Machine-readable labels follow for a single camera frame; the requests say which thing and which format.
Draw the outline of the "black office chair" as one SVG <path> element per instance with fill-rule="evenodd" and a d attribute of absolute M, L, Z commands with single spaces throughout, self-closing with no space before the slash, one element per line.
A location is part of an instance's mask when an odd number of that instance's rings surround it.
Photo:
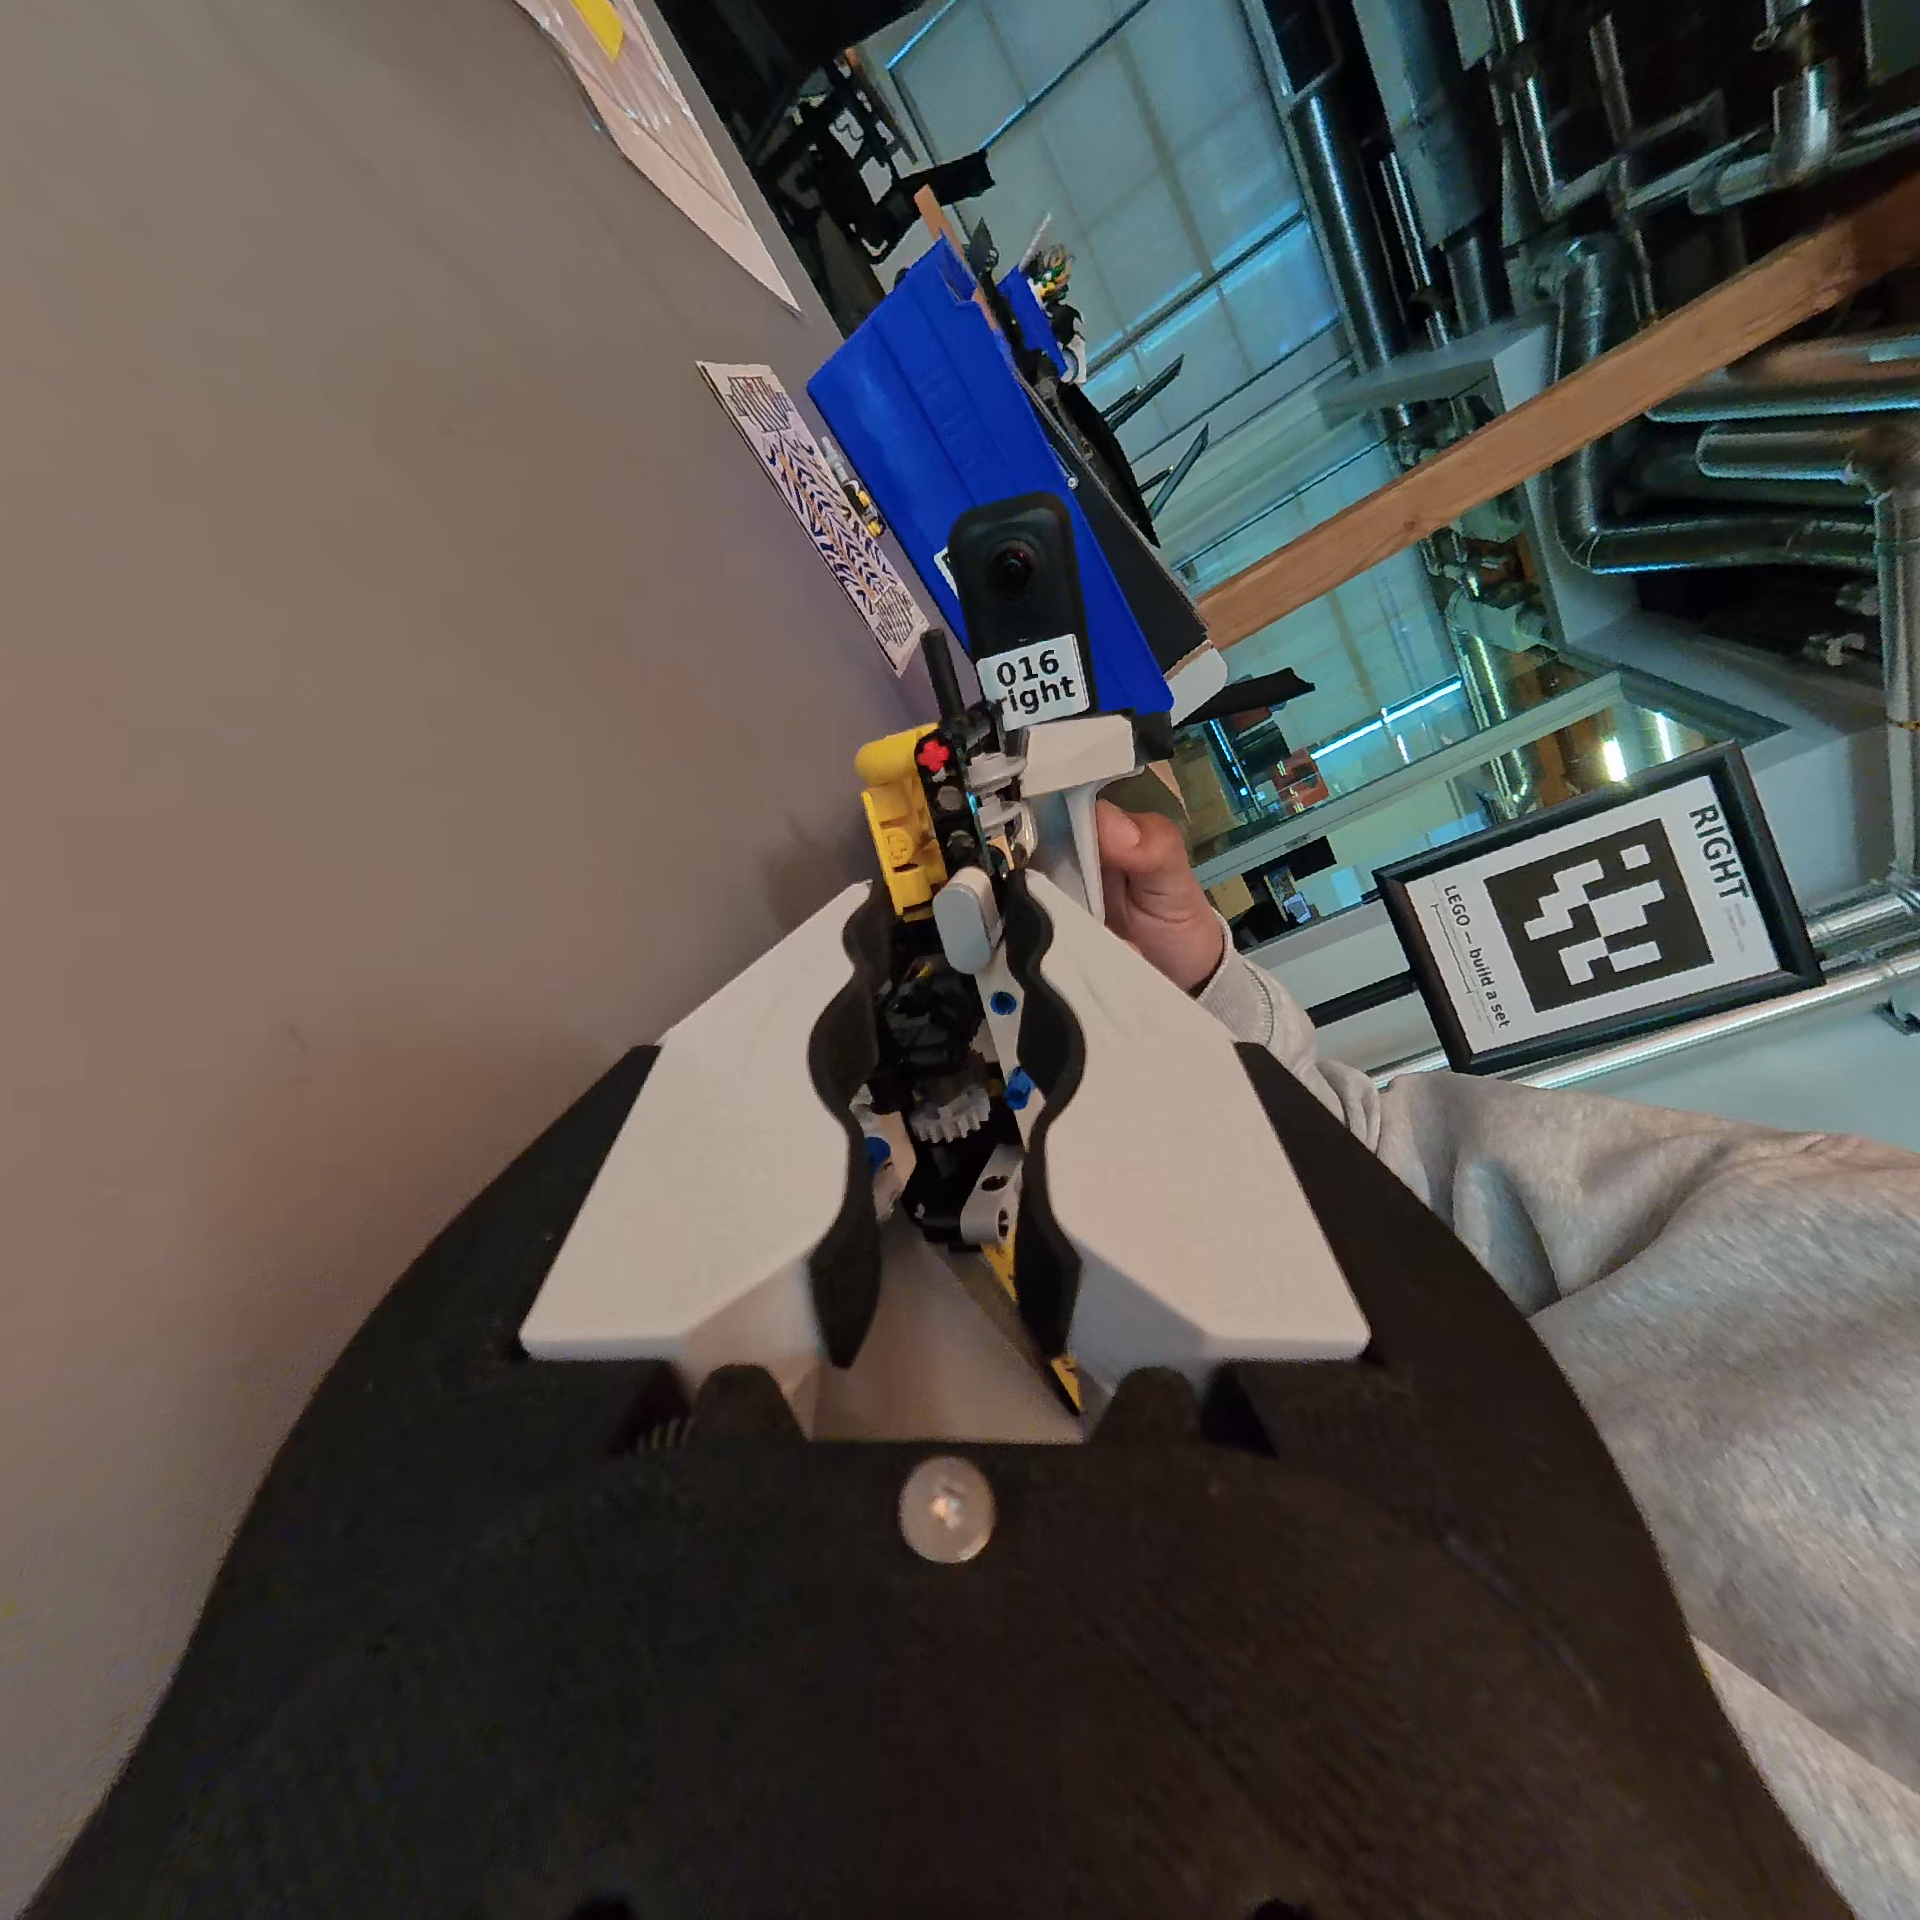
<path fill-rule="evenodd" d="M 826 58 L 756 136 L 750 172 L 787 240 L 824 253 L 832 232 L 867 267 L 880 264 L 921 219 L 916 197 L 952 208 L 992 188 L 988 152 L 905 172 L 915 145 L 887 107 L 870 62 Z"/>

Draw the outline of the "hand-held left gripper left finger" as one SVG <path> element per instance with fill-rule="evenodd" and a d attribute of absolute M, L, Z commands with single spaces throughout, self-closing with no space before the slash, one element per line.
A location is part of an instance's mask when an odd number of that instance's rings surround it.
<path fill-rule="evenodd" d="M 657 1043 L 521 1347 L 664 1361 L 697 1389 L 850 1368 L 880 1240 L 852 1098 L 877 1064 L 890 905 L 852 885 Z"/>

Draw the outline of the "blue storage bin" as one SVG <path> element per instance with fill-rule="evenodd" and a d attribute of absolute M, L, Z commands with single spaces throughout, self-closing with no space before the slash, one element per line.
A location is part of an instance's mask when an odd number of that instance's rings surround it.
<path fill-rule="evenodd" d="M 1154 653 L 1159 630 L 1140 622 L 1126 595 L 1147 553 L 1115 566 L 1126 540 L 1142 550 L 1140 532 L 1035 407 L 949 243 L 901 273 L 804 390 L 960 642 L 970 637 L 946 557 L 956 515 L 1053 492 L 1071 522 L 1094 708 L 1174 708 Z"/>

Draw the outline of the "white printed sheet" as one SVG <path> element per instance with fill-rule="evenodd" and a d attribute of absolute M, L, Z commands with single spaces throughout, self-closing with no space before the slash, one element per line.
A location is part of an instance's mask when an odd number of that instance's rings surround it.
<path fill-rule="evenodd" d="M 800 309 L 635 4 L 517 4 L 619 156 L 787 309 Z"/>

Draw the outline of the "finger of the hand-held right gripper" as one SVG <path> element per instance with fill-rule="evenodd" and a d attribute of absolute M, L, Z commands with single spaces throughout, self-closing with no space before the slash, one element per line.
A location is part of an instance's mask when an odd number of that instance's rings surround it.
<path fill-rule="evenodd" d="M 1030 726 L 967 761 L 967 791 L 1040 799 L 1126 777 L 1126 726 Z"/>

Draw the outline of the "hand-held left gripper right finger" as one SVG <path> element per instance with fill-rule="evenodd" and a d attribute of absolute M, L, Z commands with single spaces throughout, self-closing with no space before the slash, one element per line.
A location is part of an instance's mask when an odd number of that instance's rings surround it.
<path fill-rule="evenodd" d="M 1035 1098 L 1021 1324 L 1116 1385 L 1239 1361 L 1354 1361 L 1367 1324 L 1230 1033 L 1037 873 L 1005 894 Z"/>

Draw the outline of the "patterned sticker sheet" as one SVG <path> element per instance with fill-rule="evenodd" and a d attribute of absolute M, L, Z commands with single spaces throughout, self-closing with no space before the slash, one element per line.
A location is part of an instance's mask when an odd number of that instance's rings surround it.
<path fill-rule="evenodd" d="M 771 366 L 700 360 L 697 373 L 901 678 L 928 619 L 794 398 Z"/>

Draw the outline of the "silver ventilation ducts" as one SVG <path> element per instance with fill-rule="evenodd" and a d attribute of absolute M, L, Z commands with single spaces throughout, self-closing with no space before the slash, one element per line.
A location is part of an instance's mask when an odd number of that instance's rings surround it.
<path fill-rule="evenodd" d="M 1265 4 L 1311 236 L 1410 470 L 1916 176 L 1914 4 Z M 1875 615 L 1916 507 L 1916 263 L 1465 511 L 1582 578 L 1809 571 Z"/>

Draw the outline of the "small toy figure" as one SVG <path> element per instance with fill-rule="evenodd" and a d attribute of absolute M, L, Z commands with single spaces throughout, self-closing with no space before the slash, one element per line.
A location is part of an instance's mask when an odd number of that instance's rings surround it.
<path fill-rule="evenodd" d="M 1083 315 L 1070 297 L 1071 253 L 1063 245 L 1035 245 L 1021 263 L 1021 276 L 1040 304 L 1061 381 L 1081 385 L 1087 381 L 1087 338 Z"/>

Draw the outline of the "person's right forearm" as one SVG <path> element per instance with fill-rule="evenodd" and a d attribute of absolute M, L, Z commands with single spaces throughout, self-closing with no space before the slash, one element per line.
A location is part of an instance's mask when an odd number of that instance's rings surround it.
<path fill-rule="evenodd" d="M 1861 1918 L 1914 1918 L 1916 1158 L 1453 1074 L 1378 1091 L 1243 957 L 1189 995 L 1530 1317 L 1809 1852 Z"/>

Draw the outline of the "framed marker sign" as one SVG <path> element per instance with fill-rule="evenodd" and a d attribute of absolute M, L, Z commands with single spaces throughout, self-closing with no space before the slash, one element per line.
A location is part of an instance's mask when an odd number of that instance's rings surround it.
<path fill-rule="evenodd" d="M 1539 1067 L 1822 987 L 1737 744 L 1374 882 L 1454 1074 Z"/>

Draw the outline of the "yellow black lego model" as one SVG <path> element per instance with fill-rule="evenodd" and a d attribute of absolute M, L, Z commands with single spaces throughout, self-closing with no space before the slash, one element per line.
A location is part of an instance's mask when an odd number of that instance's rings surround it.
<path fill-rule="evenodd" d="M 935 722 L 856 751 L 860 812 L 892 911 L 874 996 L 877 1064 L 856 1095 L 880 1213 L 895 1208 L 1019 1306 L 1015 1229 L 1037 1094 L 1019 1067 L 1021 1001 L 998 964 L 1005 882 L 1037 847 L 1021 761 L 923 635 Z"/>

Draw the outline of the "wooden beam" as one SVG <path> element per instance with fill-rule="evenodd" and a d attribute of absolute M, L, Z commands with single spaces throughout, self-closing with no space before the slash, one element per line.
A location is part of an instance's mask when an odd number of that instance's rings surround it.
<path fill-rule="evenodd" d="M 1227 578 L 1198 602 L 1206 642 L 1227 652 L 1260 635 L 1914 259 L 1909 176 Z"/>

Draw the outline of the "person's right hand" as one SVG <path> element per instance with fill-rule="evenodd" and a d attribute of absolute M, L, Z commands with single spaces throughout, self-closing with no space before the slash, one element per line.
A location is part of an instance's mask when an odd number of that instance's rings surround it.
<path fill-rule="evenodd" d="M 1094 832 L 1108 933 L 1180 991 L 1201 995 L 1227 957 L 1230 930 L 1189 871 L 1181 832 L 1108 799 L 1094 804 Z"/>

